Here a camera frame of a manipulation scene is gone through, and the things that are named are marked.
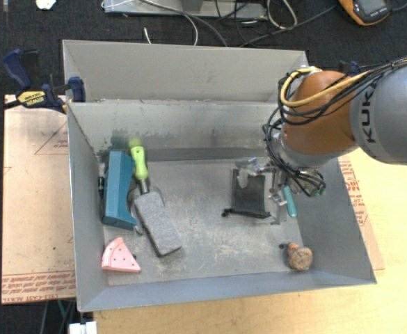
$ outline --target cardboard sheet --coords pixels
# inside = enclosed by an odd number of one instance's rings
[[[76,295],[67,117],[5,112],[1,302]]]

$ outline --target orange device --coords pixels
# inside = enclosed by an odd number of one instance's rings
[[[385,19],[392,11],[387,0],[338,0],[344,11],[359,25],[369,26]]]

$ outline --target blue object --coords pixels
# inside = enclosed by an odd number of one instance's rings
[[[287,213],[294,218],[298,215],[298,211],[296,209],[296,205],[294,204],[292,191],[288,186],[284,188],[284,195],[285,200],[287,201]]]
[[[65,102],[61,98],[55,97],[55,95],[51,91],[51,86],[49,84],[43,84],[41,88],[46,95],[46,101],[43,105],[39,107],[52,109],[55,111],[59,111],[60,113],[64,113],[63,105],[65,104]]]
[[[21,90],[27,90],[31,87],[32,81],[21,64],[19,57],[21,54],[20,49],[14,49],[3,58],[2,64],[7,74],[19,84]]]
[[[68,84],[73,92],[73,101],[84,103],[86,101],[86,91],[82,79],[80,77],[72,77],[69,79]]]
[[[134,172],[135,161],[121,151],[111,151],[104,176],[103,224],[132,230],[136,219],[127,209],[127,192]]]

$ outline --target teal object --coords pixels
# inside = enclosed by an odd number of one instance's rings
[[[296,205],[294,204],[292,191],[288,186],[284,188],[284,195],[285,200],[287,201],[287,213],[294,218],[298,215],[298,211],[296,209]]]
[[[111,151],[104,176],[103,224],[133,230],[137,220],[127,209],[127,192],[131,184],[135,161],[121,151]]]

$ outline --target yellow-green handle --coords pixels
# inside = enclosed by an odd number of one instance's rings
[[[131,148],[131,156],[135,161],[135,178],[139,181],[146,180],[149,172],[145,163],[145,149],[142,146]]]

